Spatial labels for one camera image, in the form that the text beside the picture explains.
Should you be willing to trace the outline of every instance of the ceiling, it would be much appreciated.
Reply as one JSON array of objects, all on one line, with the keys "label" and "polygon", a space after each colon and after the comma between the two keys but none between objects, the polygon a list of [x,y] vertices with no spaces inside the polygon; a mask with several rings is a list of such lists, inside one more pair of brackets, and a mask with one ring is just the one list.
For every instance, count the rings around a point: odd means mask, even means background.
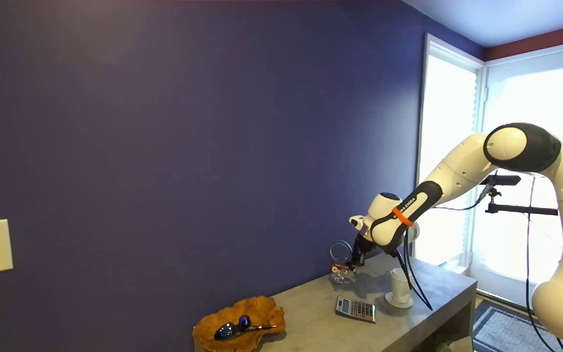
[{"label": "ceiling", "polygon": [[563,30],[563,0],[403,0],[481,47]]}]

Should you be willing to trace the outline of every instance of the wooden bowl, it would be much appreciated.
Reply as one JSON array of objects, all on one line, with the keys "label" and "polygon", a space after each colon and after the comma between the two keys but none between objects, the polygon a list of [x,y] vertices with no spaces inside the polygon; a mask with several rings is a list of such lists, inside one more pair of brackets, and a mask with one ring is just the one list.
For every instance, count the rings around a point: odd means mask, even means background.
[{"label": "wooden bowl", "polygon": [[[242,315],[250,317],[250,325],[270,325],[272,329],[254,331],[238,335],[231,341],[215,341],[215,333],[225,323],[237,325]],[[258,296],[237,301],[233,307],[225,307],[213,315],[205,315],[192,329],[195,348],[201,352],[254,352],[260,348],[264,335],[283,333],[283,307],[280,307],[272,297]]]}]

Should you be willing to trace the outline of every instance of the black stand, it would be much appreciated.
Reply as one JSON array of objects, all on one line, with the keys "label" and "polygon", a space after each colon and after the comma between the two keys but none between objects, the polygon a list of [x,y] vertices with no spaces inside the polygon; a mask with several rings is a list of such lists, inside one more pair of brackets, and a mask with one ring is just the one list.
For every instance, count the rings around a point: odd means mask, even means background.
[{"label": "black stand", "polygon": [[489,204],[487,213],[498,213],[498,211],[557,215],[557,209],[551,209],[551,208],[522,208],[522,206]]}]

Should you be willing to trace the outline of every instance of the window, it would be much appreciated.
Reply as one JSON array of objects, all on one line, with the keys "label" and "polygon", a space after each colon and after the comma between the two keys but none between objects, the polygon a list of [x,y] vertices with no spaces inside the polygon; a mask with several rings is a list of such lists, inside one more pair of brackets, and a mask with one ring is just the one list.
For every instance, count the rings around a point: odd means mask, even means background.
[{"label": "window", "polygon": [[[481,61],[428,35],[424,47],[424,98],[420,118],[420,145],[416,182],[471,131],[479,131],[477,94]],[[450,208],[465,208],[473,196],[450,202]],[[467,243],[471,211],[432,209],[418,219],[420,237],[414,256],[430,264],[467,266]]]},{"label": "window", "polygon": [[[483,131],[508,121],[530,121],[563,139],[563,45],[491,61],[487,67],[489,102]],[[532,190],[534,176],[520,176],[520,184],[502,188],[497,202],[528,206],[530,192],[534,192],[536,208],[557,208],[555,190],[547,178],[536,176]],[[526,231],[524,213],[489,215],[477,209],[471,274],[479,280],[479,290],[524,305]],[[530,239],[530,278],[536,286],[557,268],[563,251],[559,217],[532,215]]]}]

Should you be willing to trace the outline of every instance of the gray tabletop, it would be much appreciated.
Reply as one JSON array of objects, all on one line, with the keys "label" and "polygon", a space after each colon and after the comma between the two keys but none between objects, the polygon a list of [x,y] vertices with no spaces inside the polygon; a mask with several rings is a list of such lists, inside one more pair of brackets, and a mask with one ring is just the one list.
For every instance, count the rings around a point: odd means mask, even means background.
[{"label": "gray tabletop", "polygon": [[[383,294],[391,292],[389,270],[399,266],[377,254],[358,268],[354,284],[334,284],[328,276],[274,296],[283,307],[285,335],[266,337],[266,352],[336,352],[336,350],[401,350],[428,339],[475,299],[475,280],[424,262],[414,262],[416,278],[432,309],[418,297],[411,309],[391,307]],[[377,305],[377,321],[364,323],[334,313],[334,299],[348,297]]]}]

